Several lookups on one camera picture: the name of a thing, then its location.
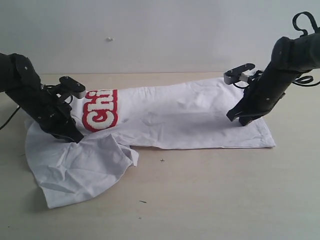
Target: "white t-shirt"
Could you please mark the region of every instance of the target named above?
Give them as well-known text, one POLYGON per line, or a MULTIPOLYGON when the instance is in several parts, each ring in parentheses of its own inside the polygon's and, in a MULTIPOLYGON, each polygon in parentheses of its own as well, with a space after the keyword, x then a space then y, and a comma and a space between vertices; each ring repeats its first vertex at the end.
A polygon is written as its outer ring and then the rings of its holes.
POLYGON ((272 148, 262 118, 247 126, 226 117, 243 91, 222 78, 170 86, 103 89, 74 99, 71 114, 85 135, 66 143, 26 122, 26 157, 49 208, 89 200, 114 185, 138 153, 161 149, 272 148))

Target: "cloth fold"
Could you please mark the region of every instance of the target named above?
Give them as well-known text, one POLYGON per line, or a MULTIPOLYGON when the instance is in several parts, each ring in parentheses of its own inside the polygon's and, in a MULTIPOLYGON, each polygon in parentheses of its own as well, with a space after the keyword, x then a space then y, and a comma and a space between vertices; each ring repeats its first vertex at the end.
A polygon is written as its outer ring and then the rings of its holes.
POLYGON ((87 201, 117 183, 139 154, 130 146, 161 149, 272 148, 262 118, 247 126, 226 113, 243 96, 223 78, 169 86, 88 91, 71 103, 85 135, 66 143, 26 120, 26 158, 49 208, 87 201))

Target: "white wall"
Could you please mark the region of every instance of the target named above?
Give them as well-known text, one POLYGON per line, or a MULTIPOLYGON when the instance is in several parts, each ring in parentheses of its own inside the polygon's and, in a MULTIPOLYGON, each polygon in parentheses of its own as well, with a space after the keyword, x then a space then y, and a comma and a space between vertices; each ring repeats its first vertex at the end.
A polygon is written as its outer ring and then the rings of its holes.
POLYGON ((310 11, 320 24, 319 9, 319 0, 0 0, 0 52, 26 55, 39 73, 264 68, 278 38, 300 35, 292 17, 310 11))

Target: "beige table surface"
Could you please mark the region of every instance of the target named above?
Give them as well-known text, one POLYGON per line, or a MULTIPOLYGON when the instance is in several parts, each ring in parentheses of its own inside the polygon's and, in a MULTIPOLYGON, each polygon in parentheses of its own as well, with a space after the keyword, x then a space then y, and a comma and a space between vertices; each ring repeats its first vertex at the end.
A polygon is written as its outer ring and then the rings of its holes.
MULTIPOLYGON (((95 90, 221 73, 69 76, 95 90)), ((59 75, 41 78, 57 84, 59 75)), ((47 209, 23 155, 26 131, 18 113, 0 131, 0 240, 318 240, 319 96, 320 87, 290 86, 265 117, 273 149, 136 148, 138 166, 116 185, 56 209, 47 209)), ((14 109, 1 93, 0 125, 14 109)))

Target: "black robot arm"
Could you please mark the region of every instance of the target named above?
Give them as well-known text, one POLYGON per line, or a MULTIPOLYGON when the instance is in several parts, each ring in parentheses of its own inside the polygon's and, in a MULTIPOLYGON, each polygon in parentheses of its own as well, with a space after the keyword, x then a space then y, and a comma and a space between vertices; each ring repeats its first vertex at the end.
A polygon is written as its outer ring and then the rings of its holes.
POLYGON ((86 88, 71 77, 58 85, 43 85, 30 60, 20 54, 0 53, 0 93, 5 92, 41 129, 57 139, 79 143, 84 137, 71 117, 68 97, 81 99, 86 88))
POLYGON ((318 82, 306 85, 312 82, 312 76, 301 77, 311 70, 320 69, 320 28, 309 12, 296 14, 292 22, 294 28, 302 31, 303 35, 297 39, 285 36, 280 38, 275 43, 271 61, 263 72, 257 71, 254 75, 246 77, 243 73, 255 67, 254 64, 247 63, 224 74, 224 81, 228 85, 235 85, 239 81, 248 83, 243 87, 243 98, 227 113, 231 121, 239 118, 239 122, 245 126, 268 114, 292 83, 305 87, 320 84, 318 82), (306 30, 298 28, 297 18, 301 14, 307 15, 310 19, 313 34, 308 35, 306 30))

